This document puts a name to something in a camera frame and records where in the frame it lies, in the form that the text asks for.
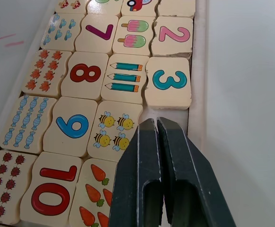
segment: ice cream popsicle illustration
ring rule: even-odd
[[[146,39],[141,35],[126,35],[124,39],[117,40],[120,43],[124,43],[125,47],[140,48],[145,46]]]
[[[149,28],[149,24],[144,20],[130,20],[128,24],[122,24],[128,32],[144,32]]]

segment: number puzzle piece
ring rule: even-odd
[[[86,6],[90,0],[59,0],[55,6],[56,13],[86,14]]]
[[[62,96],[99,101],[108,58],[105,53],[75,52],[61,85]]]
[[[66,226],[81,165],[78,157],[42,152],[20,204],[20,219],[29,226]]]
[[[14,104],[0,138],[5,149],[39,154],[43,135],[51,122],[55,98],[22,96]]]
[[[121,17],[113,42],[113,52],[150,56],[149,43],[153,38],[154,20],[154,17]]]
[[[24,78],[22,91],[28,95],[58,98],[62,79],[67,74],[68,51],[39,50]]]
[[[44,135],[44,151],[77,157],[86,155],[97,106],[93,100],[61,97]]]
[[[91,0],[87,6],[88,14],[115,15],[120,17],[123,0]]]
[[[148,56],[114,54],[109,59],[101,96],[104,100],[142,104]]]
[[[168,17],[194,17],[196,0],[161,0],[158,15]]]
[[[75,41],[77,51],[112,54],[118,17],[88,14],[81,22],[81,34]]]
[[[152,41],[153,56],[184,57],[192,54],[193,20],[183,17],[158,17]]]
[[[129,145],[142,114],[142,105],[104,101],[98,105],[88,154],[91,157],[119,161]]]
[[[19,204],[31,182],[36,155],[0,150],[0,223],[19,222]]]
[[[189,61],[186,58],[150,58],[145,89],[148,106],[155,109],[187,109],[191,104]]]
[[[82,165],[69,217],[71,227],[108,226],[116,164],[91,158]]]
[[[124,0],[123,16],[155,17],[155,8],[159,0]]]
[[[59,51],[75,51],[74,41],[80,33],[84,14],[55,13],[49,21],[41,41],[41,48]]]

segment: leaf illustration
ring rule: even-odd
[[[46,73],[46,75],[44,76],[44,78],[46,78],[46,80],[52,80],[53,78],[54,78],[54,74],[55,74],[55,72],[53,73],[53,71],[52,70],[49,70],[47,73]]]
[[[56,61],[52,61],[49,64],[48,68],[50,68],[51,70],[56,70],[57,69],[57,65],[58,65],[58,63]]]
[[[62,53],[60,51],[56,51],[52,58],[54,58],[55,60],[59,60],[60,58],[62,58]]]
[[[40,73],[41,73],[41,72],[40,72],[39,70],[36,70],[36,69],[35,69],[35,70],[31,73],[30,76],[31,76],[33,79],[35,79],[35,78],[38,79],[39,76],[40,76]]]
[[[37,82],[35,82],[35,80],[33,80],[33,79],[31,79],[28,83],[27,83],[27,85],[26,85],[26,87],[28,88],[28,90],[33,90],[35,87],[36,87],[36,83]]]
[[[48,53],[50,53],[49,51],[47,51],[47,50],[43,50],[42,52],[41,52],[41,54],[39,55],[39,57],[41,57],[41,58],[47,58],[48,57]]]
[[[50,85],[48,81],[44,81],[39,89],[47,92],[50,89]]]
[[[34,66],[36,66],[38,69],[42,68],[44,66],[45,61],[43,59],[40,59],[36,62]]]

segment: red car illustration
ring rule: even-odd
[[[139,11],[143,5],[147,5],[152,0],[129,0],[127,5],[130,7],[130,11]]]

